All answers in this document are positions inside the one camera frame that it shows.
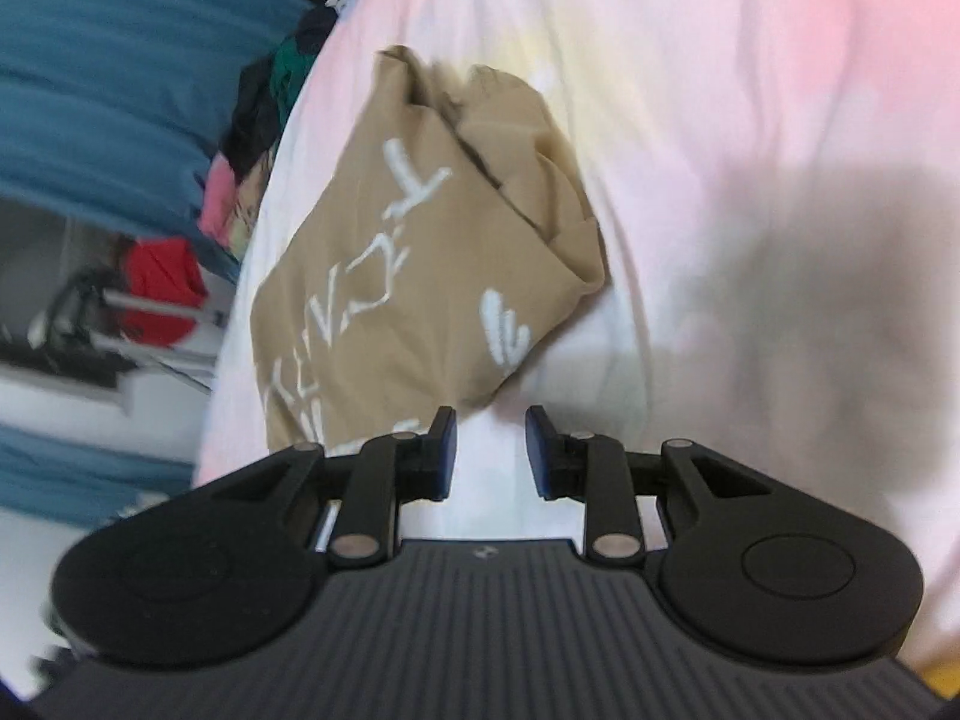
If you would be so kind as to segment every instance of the white fabric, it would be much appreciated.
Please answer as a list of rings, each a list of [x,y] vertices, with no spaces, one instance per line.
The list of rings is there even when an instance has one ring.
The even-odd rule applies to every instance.
[[[277,154],[198,482],[266,453],[246,317],[400,43],[541,90],[614,288],[461,422],[408,536],[577,536],[536,499],[522,413],[675,435],[890,528],[925,570],[904,650],[960,650],[960,0],[352,0]]]

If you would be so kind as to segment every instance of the blue curtain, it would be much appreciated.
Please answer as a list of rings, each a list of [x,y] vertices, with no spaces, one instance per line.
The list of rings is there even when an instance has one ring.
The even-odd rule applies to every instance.
[[[96,528],[143,493],[190,488],[193,466],[47,439],[0,426],[0,506]]]
[[[240,71],[308,6],[0,0],[0,196],[203,247],[203,180]]]

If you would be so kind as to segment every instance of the green cloth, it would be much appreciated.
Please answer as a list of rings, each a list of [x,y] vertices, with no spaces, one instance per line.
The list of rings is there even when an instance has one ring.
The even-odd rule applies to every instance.
[[[288,37],[274,53],[274,69],[270,73],[270,96],[277,104],[280,116],[280,135],[290,119],[296,98],[304,88],[317,55],[296,50],[296,39]]]

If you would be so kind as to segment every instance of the ribbed gray panel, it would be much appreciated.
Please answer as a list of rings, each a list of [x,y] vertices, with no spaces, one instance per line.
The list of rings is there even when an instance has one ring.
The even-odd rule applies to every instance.
[[[167,675],[88,661],[33,706],[49,720],[926,720],[939,706],[894,661],[803,676],[726,661],[638,576],[561,541],[491,546],[407,541],[243,659]]]

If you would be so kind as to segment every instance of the yellow object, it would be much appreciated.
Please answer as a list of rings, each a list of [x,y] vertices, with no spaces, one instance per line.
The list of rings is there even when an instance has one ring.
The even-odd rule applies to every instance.
[[[941,664],[923,672],[923,681],[944,698],[960,694],[960,661]]]

